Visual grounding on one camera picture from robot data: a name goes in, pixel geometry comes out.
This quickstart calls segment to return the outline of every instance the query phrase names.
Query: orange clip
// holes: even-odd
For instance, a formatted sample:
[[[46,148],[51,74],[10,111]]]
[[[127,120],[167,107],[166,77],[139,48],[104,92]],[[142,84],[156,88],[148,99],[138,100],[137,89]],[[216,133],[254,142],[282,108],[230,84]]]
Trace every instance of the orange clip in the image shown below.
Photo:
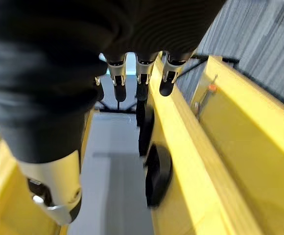
[[[208,89],[210,92],[216,92],[217,86],[215,84],[209,84]]]

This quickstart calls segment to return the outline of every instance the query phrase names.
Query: robotic hand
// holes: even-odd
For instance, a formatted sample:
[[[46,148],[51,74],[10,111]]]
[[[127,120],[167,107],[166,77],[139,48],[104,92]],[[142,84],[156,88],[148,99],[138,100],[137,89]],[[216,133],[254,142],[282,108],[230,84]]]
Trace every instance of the robotic hand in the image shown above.
[[[155,58],[168,51],[160,92],[169,95],[224,1],[0,0],[0,134],[58,224],[80,210],[84,115],[104,96],[107,66],[122,102],[125,54],[135,52],[145,101]]]

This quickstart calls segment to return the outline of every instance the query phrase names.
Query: yellow wooden rail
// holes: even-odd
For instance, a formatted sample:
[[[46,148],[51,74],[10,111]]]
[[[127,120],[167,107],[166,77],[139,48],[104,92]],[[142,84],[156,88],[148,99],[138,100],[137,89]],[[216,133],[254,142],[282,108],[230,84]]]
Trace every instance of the yellow wooden rail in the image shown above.
[[[162,63],[156,62],[148,103],[155,109],[152,141],[171,153],[173,177],[152,211],[156,235],[260,235],[256,221],[227,168],[175,87],[159,93]]]

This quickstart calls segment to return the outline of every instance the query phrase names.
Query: yellow wooden board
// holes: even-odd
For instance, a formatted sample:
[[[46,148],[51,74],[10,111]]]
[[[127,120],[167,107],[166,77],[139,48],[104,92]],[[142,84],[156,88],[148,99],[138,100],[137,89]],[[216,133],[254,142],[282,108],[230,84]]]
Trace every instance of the yellow wooden board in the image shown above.
[[[93,112],[87,122],[81,148],[85,152]],[[27,182],[7,144],[0,141],[0,235],[65,235],[62,229],[31,200]]]
[[[152,141],[165,145],[173,177],[161,205],[152,211],[155,235],[259,235],[227,168],[179,90],[159,93],[162,63],[156,61],[148,103],[155,110]]]
[[[265,234],[284,235],[284,105],[210,57],[193,97],[214,81],[200,123]]]

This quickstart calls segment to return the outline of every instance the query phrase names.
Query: gray floor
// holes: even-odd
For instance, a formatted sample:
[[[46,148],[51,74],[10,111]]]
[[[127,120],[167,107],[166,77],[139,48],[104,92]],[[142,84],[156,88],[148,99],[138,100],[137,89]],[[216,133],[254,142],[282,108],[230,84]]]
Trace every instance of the gray floor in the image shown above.
[[[105,102],[115,106],[110,78],[102,78]],[[134,102],[136,80],[127,80],[127,100]],[[134,115],[95,114],[82,166],[83,199],[69,235],[152,235],[146,207],[145,175],[138,154]]]

